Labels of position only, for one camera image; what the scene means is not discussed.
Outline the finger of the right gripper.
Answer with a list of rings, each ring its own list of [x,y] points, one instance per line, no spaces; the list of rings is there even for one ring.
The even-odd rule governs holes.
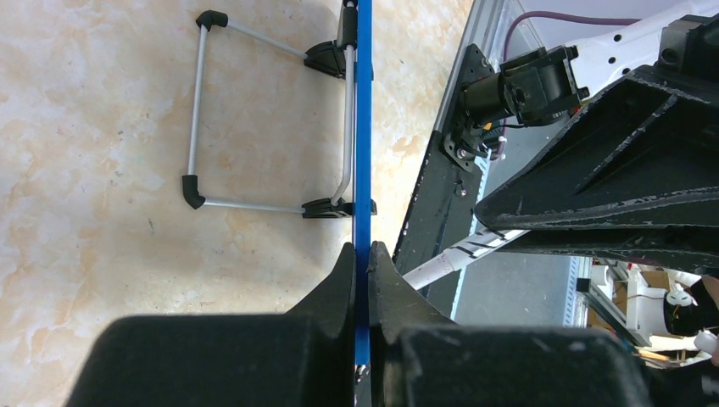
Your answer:
[[[642,66],[475,208],[510,251],[718,268],[718,85]]]

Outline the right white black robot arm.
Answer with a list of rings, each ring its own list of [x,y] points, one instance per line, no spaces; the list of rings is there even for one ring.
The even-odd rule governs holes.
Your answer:
[[[585,255],[718,272],[718,4],[538,48],[460,88],[456,130],[565,125],[474,209],[472,257]]]

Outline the red white marker pen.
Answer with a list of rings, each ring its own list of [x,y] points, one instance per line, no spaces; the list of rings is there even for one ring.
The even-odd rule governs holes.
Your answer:
[[[437,256],[409,271],[404,275],[404,279],[415,290],[419,290],[452,272],[465,269],[466,266],[527,233],[528,230],[497,231],[483,226],[472,235],[450,245]]]

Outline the blue framed whiteboard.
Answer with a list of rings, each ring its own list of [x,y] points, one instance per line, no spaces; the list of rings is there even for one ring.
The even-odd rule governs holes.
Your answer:
[[[357,255],[354,280],[357,284],[354,307],[354,363],[366,365],[371,358],[368,277],[371,245],[371,217],[376,206],[371,198],[371,119],[372,119],[372,3],[344,1],[336,39],[318,43],[303,52],[274,40],[212,9],[196,19],[198,52],[192,118],[190,125],[187,171],[181,176],[181,195],[193,209],[203,206],[250,209],[302,215],[306,219],[351,218],[352,244]],[[301,59],[312,70],[344,82],[343,168],[336,191],[329,197],[303,206],[277,206],[244,203],[224,198],[207,198],[199,191],[196,161],[199,139],[200,109],[203,95],[203,72],[209,32],[214,27],[241,32]]]

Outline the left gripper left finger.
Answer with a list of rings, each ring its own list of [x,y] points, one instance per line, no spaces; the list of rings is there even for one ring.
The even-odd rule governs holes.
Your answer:
[[[282,314],[134,315],[94,343],[70,406],[350,406],[356,252]]]

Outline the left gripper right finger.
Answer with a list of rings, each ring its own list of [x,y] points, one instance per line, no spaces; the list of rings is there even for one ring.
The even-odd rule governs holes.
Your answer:
[[[375,406],[649,406],[637,361],[582,328],[461,326],[397,272],[384,243],[367,269]]]

